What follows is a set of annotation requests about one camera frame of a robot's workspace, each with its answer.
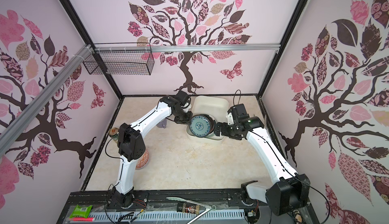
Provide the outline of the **black plate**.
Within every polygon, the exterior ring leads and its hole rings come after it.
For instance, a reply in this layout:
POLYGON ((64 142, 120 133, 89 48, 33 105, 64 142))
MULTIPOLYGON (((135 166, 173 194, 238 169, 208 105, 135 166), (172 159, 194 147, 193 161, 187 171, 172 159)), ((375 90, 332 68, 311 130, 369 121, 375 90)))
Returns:
POLYGON ((207 115, 206 116, 208 121, 209 121, 209 124, 210 124, 210 130, 209 130, 209 135, 212 134, 215 130, 215 126, 217 124, 216 120, 211 116, 211 115, 207 115))

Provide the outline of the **white plastic bin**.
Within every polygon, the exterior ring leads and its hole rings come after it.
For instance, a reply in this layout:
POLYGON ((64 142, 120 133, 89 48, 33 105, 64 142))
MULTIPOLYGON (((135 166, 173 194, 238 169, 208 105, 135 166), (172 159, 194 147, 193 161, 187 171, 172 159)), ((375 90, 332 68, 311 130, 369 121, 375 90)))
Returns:
MULTIPOLYGON (((226 99, 211 96, 196 96, 194 102, 191 103, 191 111, 193 115, 206 114, 209 115, 216 123, 227 123, 229 102, 226 99)), ((190 141, 195 143, 219 144, 225 140, 225 137, 215 136, 213 133, 205 138, 195 137, 189 126, 186 128, 186 134, 190 141)))

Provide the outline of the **teal blue patterned plate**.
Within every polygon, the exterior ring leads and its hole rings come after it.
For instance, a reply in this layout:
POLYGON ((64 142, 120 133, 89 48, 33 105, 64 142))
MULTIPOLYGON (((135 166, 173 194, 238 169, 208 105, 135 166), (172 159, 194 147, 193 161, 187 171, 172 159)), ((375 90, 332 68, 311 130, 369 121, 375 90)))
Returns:
POLYGON ((189 123, 190 132, 198 137, 207 137, 214 129, 213 119, 206 114, 199 114, 192 117, 189 123))

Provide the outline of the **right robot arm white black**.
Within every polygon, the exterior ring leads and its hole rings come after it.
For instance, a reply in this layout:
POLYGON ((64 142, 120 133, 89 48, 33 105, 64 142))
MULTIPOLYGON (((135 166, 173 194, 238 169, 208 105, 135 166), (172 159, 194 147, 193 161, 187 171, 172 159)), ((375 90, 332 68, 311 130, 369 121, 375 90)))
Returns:
POLYGON ((287 162, 258 117, 234 123, 217 123, 214 133, 233 140, 245 138, 266 167, 273 185, 267 188, 257 181, 246 184, 244 189, 250 199, 266 203, 276 216, 307 206, 310 191, 308 177, 298 174, 287 162))

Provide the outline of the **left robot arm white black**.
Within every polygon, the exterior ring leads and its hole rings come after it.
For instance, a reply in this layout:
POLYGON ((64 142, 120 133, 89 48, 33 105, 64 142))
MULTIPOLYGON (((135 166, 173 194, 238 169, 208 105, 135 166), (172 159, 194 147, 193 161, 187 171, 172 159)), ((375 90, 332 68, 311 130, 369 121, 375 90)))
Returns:
POLYGON ((121 159, 117 183, 112 188, 111 202, 129 208, 134 202, 134 174, 138 159, 146 151, 145 136, 158 123, 173 115, 173 122, 187 125, 192 117, 190 96, 185 92, 162 97, 157 105, 137 121, 119 127, 118 148, 121 159))

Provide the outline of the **red patterned bowl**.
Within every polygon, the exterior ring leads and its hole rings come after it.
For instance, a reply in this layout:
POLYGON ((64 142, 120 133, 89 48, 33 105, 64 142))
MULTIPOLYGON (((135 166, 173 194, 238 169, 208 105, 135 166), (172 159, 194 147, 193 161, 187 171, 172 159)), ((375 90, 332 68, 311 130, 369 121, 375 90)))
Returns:
POLYGON ((149 157, 150 155, 148 150, 145 150, 144 154, 137 161, 136 170, 140 170, 145 167, 149 161, 149 157))

